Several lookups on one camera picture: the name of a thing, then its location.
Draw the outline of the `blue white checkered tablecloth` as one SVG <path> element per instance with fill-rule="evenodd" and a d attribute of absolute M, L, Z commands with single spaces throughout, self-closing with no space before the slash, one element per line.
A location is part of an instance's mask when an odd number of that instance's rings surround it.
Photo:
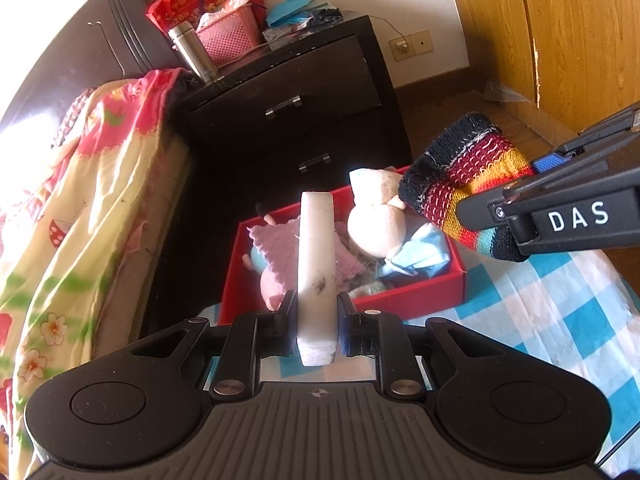
<path fill-rule="evenodd" d="M 460 248 L 465 300 L 444 318 L 588 379 L 610 402 L 602 452 L 611 476 L 639 466 L 639 298 L 608 257 L 536 255 L 522 263 Z"/>

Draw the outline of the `light blue cloth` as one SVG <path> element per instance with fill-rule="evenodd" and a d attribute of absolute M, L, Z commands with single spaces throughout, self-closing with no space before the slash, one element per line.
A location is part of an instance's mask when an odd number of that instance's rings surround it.
<path fill-rule="evenodd" d="M 434 224 L 424 223 L 405 241 L 396 255 L 385 260 L 376 270 L 376 276 L 434 278 L 448 270 L 450 261 L 446 235 Z"/>

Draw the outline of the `pink plastic basket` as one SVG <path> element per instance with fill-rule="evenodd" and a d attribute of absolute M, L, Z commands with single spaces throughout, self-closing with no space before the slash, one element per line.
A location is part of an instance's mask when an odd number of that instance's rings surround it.
<path fill-rule="evenodd" d="M 262 44 L 262 33 L 248 4 L 219 18 L 204 18 L 196 33 L 216 66 L 242 58 Z"/>

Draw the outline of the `floral bed blanket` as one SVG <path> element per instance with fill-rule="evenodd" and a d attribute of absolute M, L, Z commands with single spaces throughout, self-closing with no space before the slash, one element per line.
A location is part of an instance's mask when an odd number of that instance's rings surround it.
<path fill-rule="evenodd" d="M 58 129 L 43 177 L 1 213 L 1 475 L 39 466 L 24 416 L 46 380 L 88 362 L 104 299 L 157 170 L 183 68 L 87 90 Z"/>

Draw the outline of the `striped knitted sock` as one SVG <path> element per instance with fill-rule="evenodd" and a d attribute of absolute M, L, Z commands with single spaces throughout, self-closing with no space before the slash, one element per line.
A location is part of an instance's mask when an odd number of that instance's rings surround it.
<path fill-rule="evenodd" d="M 465 198 L 534 173 L 524 155 L 487 116 L 469 113 L 446 128 L 402 175 L 398 196 L 417 214 L 466 248 L 522 262 L 507 226 L 473 232 L 460 223 Z"/>

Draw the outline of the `pink pig plush toy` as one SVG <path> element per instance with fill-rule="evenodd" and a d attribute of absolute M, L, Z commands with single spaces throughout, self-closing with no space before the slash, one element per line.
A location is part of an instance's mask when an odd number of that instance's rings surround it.
<path fill-rule="evenodd" d="M 285 294 L 297 288 L 299 218 L 276 223 L 269 214 L 265 226 L 251 226 L 247 234 L 252 247 L 242 255 L 244 266 L 259 275 L 262 301 L 278 310 Z"/>

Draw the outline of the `white sponge block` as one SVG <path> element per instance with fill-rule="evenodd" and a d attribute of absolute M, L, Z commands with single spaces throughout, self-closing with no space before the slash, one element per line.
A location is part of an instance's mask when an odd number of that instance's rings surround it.
<path fill-rule="evenodd" d="M 303 192 L 297 258 L 297 348 L 303 366 L 325 366 L 337 348 L 333 197 Z"/>

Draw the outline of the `wall power outlet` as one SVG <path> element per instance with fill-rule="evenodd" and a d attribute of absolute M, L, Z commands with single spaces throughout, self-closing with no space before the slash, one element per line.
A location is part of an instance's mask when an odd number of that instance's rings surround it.
<path fill-rule="evenodd" d="M 396 62 L 434 51 L 432 36 L 428 30 L 392 39 L 388 45 Z"/>

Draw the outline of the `dark wooden nightstand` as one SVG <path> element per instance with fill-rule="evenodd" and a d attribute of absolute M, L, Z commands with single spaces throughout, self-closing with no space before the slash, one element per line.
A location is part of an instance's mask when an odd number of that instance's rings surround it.
<path fill-rule="evenodd" d="M 152 334 L 222 297 L 236 228 L 258 206 L 343 186 L 359 167 L 402 167 L 411 148 L 371 19 L 346 13 L 263 46 L 198 86 L 169 122 L 192 166 L 141 325 Z"/>

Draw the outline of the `stainless steel thermos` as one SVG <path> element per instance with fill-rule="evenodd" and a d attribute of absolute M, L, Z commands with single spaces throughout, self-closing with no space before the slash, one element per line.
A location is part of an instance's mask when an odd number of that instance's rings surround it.
<path fill-rule="evenodd" d="M 189 22 L 182 22 L 168 30 L 168 36 L 178 52 L 202 81 L 210 84 L 218 78 L 218 70 L 204 44 Z"/>

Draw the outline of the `blue papers on nightstand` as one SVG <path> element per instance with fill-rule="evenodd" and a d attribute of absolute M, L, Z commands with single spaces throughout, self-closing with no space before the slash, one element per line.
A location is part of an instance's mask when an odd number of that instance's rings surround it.
<path fill-rule="evenodd" d="M 316 11 L 337 11 L 338 7 L 322 0 L 284 0 L 268 9 L 266 23 L 270 28 L 303 23 Z"/>

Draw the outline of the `red storage box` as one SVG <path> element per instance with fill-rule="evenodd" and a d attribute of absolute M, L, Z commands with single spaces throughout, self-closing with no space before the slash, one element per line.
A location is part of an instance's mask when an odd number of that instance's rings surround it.
<path fill-rule="evenodd" d="M 357 309 L 378 309 L 390 312 L 403 318 L 420 318 L 420 316 L 438 312 L 457 304 L 464 299 L 463 264 L 454 243 L 447 237 L 451 261 L 446 272 L 434 278 L 408 278 L 394 275 L 389 278 L 378 278 L 376 270 L 386 259 L 374 258 L 362 252 L 350 239 L 347 232 L 349 211 L 354 206 L 354 196 L 350 183 L 344 188 L 331 192 L 334 207 L 334 234 L 337 234 L 345 247 L 367 268 L 363 278 L 355 278 L 349 283 L 348 296 L 352 298 Z M 265 226 L 267 214 L 240 223 L 232 250 L 230 266 L 224 284 L 224 294 L 219 313 L 219 321 L 229 324 L 238 315 L 256 310 L 269 310 L 262 301 L 259 289 L 259 275 L 248 270 L 241 257 L 252 247 L 247 234 L 251 226 Z M 286 206 L 269 213 L 276 223 L 299 218 L 300 207 L 297 204 Z M 431 223 L 415 214 L 409 206 L 405 208 L 407 233 L 405 241 L 424 223 Z"/>

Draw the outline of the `purple towel cloth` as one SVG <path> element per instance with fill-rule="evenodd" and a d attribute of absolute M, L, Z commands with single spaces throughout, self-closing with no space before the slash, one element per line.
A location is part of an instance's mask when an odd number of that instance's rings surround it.
<path fill-rule="evenodd" d="M 368 272 L 367 268 L 350 252 L 342 243 L 337 234 L 334 234 L 335 248 L 335 281 L 337 289 L 349 290 L 349 283 L 355 278 L 363 278 Z"/>

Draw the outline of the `dark wooden headboard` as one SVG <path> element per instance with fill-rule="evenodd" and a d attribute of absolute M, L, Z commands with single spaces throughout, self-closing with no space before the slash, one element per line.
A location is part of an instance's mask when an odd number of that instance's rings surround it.
<path fill-rule="evenodd" d="M 59 124 L 81 92 L 181 67 L 169 40 L 146 17 L 145 0 L 88 0 L 43 51 L 4 112 L 1 128 L 32 118 Z"/>

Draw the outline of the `cream plush toy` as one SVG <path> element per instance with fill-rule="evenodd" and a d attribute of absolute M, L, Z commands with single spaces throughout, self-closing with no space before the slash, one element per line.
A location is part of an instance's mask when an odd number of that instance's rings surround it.
<path fill-rule="evenodd" d="M 347 232 L 365 254 L 392 258 L 405 243 L 406 205 L 398 194 L 401 174 L 386 169 L 359 168 L 349 173 L 354 206 Z"/>

